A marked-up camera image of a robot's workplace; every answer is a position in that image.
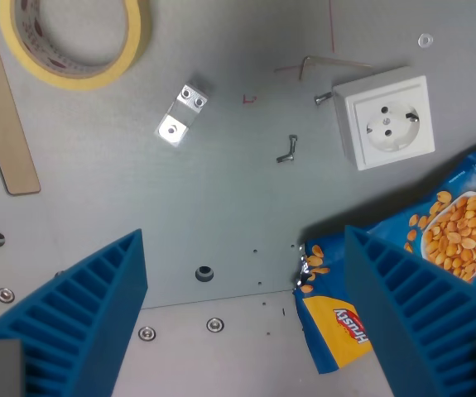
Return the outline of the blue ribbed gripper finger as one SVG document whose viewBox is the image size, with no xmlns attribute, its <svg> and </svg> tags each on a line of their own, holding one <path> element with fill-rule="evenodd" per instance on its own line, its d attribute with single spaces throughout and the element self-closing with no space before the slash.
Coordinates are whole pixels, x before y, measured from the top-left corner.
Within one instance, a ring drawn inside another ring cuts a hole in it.
<svg viewBox="0 0 476 397">
<path fill-rule="evenodd" d="M 110 396 L 147 293 L 142 231 L 96 251 L 0 316 L 27 396 Z"/>
<path fill-rule="evenodd" d="M 356 227 L 344 278 L 395 396 L 476 396 L 476 287 Z"/>
</svg>

